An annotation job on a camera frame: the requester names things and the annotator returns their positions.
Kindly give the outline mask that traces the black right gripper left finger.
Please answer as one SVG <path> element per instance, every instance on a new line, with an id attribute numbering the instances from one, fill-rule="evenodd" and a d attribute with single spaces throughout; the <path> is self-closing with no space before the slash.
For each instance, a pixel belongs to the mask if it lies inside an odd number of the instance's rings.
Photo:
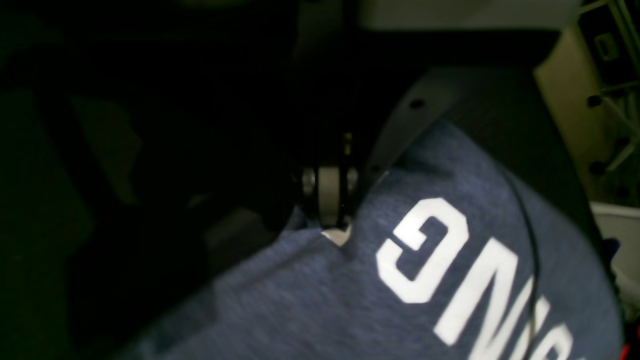
<path id="1" fill-rule="evenodd" d="M 140 205 L 185 212 L 203 196 L 279 232 L 297 202 L 287 150 L 301 135 L 288 84 L 299 0 L 127 0 L 140 61 L 130 105 L 142 140 Z"/>

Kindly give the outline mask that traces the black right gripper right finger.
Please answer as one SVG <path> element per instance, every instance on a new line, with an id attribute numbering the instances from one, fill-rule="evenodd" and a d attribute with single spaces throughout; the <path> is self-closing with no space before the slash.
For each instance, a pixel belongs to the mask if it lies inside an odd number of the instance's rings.
<path id="1" fill-rule="evenodd" d="M 366 193 L 435 121 L 551 54 L 559 30 L 356 30 L 349 64 L 360 71 L 342 156 L 334 223 L 349 224 Z"/>

